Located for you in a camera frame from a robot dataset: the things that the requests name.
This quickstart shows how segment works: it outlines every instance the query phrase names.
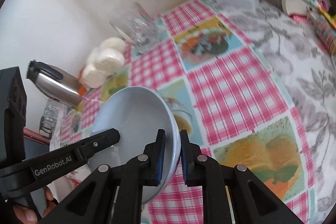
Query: metal screw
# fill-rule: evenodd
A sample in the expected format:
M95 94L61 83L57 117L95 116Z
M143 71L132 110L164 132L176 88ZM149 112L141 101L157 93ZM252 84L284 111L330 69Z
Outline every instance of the metal screw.
M148 156L145 155L145 154L141 154L141 155L138 156L138 160L140 160L140 161L146 161L146 160L148 160Z
M243 164L238 164L237 165L237 170L240 172L245 172L247 170L247 167Z
M106 172L108 169L109 169L109 166L106 164L102 164L101 166L98 167L98 171L102 173Z
M207 157L206 155L199 155L199 156L197 157L197 159L198 159L199 161L206 161L206 160L208 159L208 157Z

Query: tablecloth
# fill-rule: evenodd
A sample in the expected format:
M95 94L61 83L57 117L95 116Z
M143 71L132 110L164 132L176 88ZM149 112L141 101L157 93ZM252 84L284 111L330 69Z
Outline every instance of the tablecloth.
M179 128L221 164L246 164L304 222L315 211L314 169L305 128L273 67L241 30L204 0L189 0L157 20L163 41L84 96L64 117L62 145L88 137L101 104L129 85L166 98ZM202 190L170 184L144 206L143 223L202 223Z

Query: glass cup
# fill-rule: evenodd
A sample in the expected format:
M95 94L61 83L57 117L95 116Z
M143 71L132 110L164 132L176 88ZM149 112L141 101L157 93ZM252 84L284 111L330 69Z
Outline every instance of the glass cup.
M160 29L137 2L126 12L112 17L110 24L125 40L131 42L139 53L151 50L160 41Z

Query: white bowl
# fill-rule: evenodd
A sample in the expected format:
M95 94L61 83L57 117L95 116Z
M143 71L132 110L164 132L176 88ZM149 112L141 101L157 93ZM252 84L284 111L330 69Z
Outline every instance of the white bowl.
M110 128L119 131L120 141L89 160L92 170L101 164L115 167L127 163L142 154L146 144L155 142L158 129L165 130L161 184L143 188L142 203L149 202L168 185L179 162L181 140L174 116L157 93L142 86L130 86L116 92L101 107L92 126L91 136Z

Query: metal kettle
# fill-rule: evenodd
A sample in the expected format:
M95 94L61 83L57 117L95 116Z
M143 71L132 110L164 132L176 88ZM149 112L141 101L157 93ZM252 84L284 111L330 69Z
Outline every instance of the metal kettle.
M76 108L81 101L79 91L82 84L76 77L60 68L33 60L29 63L26 78L44 95L64 102L72 108Z

